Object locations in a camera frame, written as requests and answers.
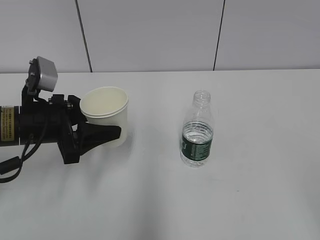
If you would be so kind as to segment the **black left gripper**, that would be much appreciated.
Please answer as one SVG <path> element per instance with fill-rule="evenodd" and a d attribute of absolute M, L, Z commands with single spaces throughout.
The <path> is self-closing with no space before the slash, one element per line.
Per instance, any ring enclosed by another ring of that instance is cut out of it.
<path fill-rule="evenodd" d="M 63 94 L 54 94 L 49 101 L 34 101 L 26 96 L 19 107 L 20 144 L 29 137 L 35 144 L 45 130 L 42 143 L 57 143 L 63 163 L 68 165 L 78 163 L 80 156 L 93 148 L 120 138 L 120 126 L 87 123 L 80 101 L 75 95 L 65 99 Z"/>

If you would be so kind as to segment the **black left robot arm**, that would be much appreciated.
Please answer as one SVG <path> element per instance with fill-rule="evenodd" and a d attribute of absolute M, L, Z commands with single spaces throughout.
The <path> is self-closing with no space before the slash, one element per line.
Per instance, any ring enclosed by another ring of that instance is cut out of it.
<path fill-rule="evenodd" d="M 76 164 L 93 148 L 120 138 L 118 125 L 89 123 L 80 110 L 80 98 L 54 94 L 47 103 L 31 96 L 21 99 L 20 106 L 1 106 L 0 145 L 23 145 L 28 139 L 35 144 L 57 143 L 64 164 Z"/>

